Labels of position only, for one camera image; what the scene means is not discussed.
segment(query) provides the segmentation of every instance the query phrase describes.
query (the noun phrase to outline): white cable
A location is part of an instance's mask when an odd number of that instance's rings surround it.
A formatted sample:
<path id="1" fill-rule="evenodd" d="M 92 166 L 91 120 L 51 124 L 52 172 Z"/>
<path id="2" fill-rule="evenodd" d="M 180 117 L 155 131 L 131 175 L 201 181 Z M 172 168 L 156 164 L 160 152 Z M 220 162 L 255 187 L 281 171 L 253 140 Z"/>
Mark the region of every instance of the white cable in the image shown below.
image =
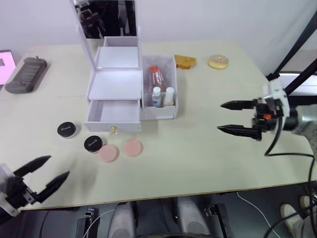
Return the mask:
<path id="1" fill-rule="evenodd" d="M 263 214 L 263 212 L 262 212 L 256 205 L 254 205 L 253 203 L 249 202 L 247 199 L 244 199 L 243 197 L 241 197 L 238 192 L 237 192 L 237 196 L 240 197 L 243 201 L 249 203 L 249 204 L 250 204 L 251 206 L 253 206 L 254 208 L 256 208 L 256 209 L 262 214 L 262 216 L 264 217 L 264 219 L 265 219 L 267 225 L 271 228 L 271 225 L 270 225 L 270 223 L 267 221 L 265 215 Z M 272 230 L 272 231 L 273 231 L 273 233 L 274 233 L 278 238 L 281 238 L 274 230 Z"/>
<path id="2" fill-rule="evenodd" d="M 113 212 L 113 211 L 114 211 L 114 209 L 113 209 L 113 210 L 110 210 L 110 211 L 106 211 L 106 212 L 102 213 L 100 216 L 98 216 L 98 217 L 90 224 L 90 226 L 89 226 L 88 229 L 86 230 L 86 233 L 84 234 L 83 238 L 85 238 L 85 236 L 87 235 L 88 231 L 90 230 L 91 226 L 95 223 L 95 221 L 97 221 L 102 215 L 107 214 L 107 213 L 109 213 L 109 212 Z"/>

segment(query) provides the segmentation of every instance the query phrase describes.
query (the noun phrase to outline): person's foot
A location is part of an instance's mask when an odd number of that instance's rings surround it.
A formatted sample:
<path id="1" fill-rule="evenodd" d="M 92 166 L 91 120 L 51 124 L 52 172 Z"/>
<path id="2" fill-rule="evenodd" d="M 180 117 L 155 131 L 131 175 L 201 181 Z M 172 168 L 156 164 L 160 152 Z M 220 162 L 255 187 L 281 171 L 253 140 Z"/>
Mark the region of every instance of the person's foot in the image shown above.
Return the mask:
<path id="1" fill-rule="evenodd" d="M 305 209 L 307 207 L 309 207 L 310 203 L 309 203 L 309 197 L 308 196 L 301 196 L 300 198 L 300 203 L 301 203 L 301 208 Z M 313 207 L 313 212 L 316 212 L 317 207 Z"/>
<path id="2" fill-rule="evenodd" d="M 294 209 L 291 205 L 289 205 L 289 204 L 283 204 L 283 205 L 281 206 L 281 208 L 280 208 L 280 213 L 281 213 L 281 217 L 282 217 L 282 218 L 285 218 L 285 217 L 287 217 L 287 216 L 289 216 L 289 215 L 292 215 L 292 214 L 296 213 L 296 211 L 295 211 L 295 209 Z M 302 220 L 302 218 L 300 217 L 300 215 L 296 215 L 296 216 L 293 216 L 293 217 L 291 217 L 291 218 L 289 218 L 289 219 L 287 219 L 287 220 L 285 221 L 285 224 L 286 224 L 286 226 L 288 227 L 288 229 L 289 229 L 289 231 L 291 232 L 291 234 L 293 235 L 293 237 L 295 237 L 295 236 L 294 236 L 294 233 L 293 233 L 293 226 L 294 226 L 294 224 L 295 224 L 297 221 L 300 221 L 300 220 Z"/>

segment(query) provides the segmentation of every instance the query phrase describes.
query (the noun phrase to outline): frosted donut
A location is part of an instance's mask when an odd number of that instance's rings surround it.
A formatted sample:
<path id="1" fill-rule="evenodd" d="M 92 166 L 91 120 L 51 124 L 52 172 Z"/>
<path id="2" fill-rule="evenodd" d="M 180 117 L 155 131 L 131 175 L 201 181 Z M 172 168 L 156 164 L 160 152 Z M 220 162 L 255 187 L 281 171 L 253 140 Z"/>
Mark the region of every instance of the frosted donut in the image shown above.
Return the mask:
<path id="1" fill-rule="evenodd" d="M 101 161 L 110 163 L 118 157 L 118 149 L 114 145 L 104 145 L 98 152 Z"/>
<path id="2" fill-rule="evenodd" d="M 208 60 L 208 65 L 217 69 L 224 69 L 228 66 L 229 60 L 226 56 L 213 55 Z"/>
<path id="3" fill-rule="evenodd" d="M 123 151 L 128 156 L 137 156 L 142 152 L 142 144 L 138 140 L 129 140 L 125 143 Z"/>

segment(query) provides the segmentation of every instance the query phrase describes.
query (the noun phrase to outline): drawer knob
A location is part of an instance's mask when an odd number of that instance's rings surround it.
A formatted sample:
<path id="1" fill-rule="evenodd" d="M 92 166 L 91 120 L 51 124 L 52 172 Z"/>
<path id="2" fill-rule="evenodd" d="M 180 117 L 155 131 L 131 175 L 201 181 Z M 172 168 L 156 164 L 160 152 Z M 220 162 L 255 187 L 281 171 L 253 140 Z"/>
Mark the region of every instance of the drawer knob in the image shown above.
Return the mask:
<path id="1" fill-rule="evenodd" d="M 118 130 L 117 130 L 117 127 L 116 127 L 116 126 L 112 126 L 112 127 L 111 127 L 111 134 L 115 134 L 115 135 L 118 134 Z"/>

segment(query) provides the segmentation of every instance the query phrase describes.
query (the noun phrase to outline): white drawer organizer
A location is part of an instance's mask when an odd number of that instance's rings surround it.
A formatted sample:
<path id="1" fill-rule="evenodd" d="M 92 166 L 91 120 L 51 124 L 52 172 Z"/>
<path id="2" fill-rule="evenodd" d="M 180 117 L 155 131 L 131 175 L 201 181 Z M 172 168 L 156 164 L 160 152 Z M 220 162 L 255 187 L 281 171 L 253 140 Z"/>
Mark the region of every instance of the white drawer organizer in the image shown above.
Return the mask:
<path id="1" fill-rule="evenodd" d="M 83 29 L 78 32 L 91 65 L 87 97 L 90 108 L 84 124 L 93 132 L 141 131 L 140 120 L 174 119 L 177 114 L 177 82 L 174 56 L 142 56 L 138 36 L 105 37 L 93 57 Z M 149 67 L 162 70 L 166 87 L 173 87 L 174 106 L 151 106 Z"/>

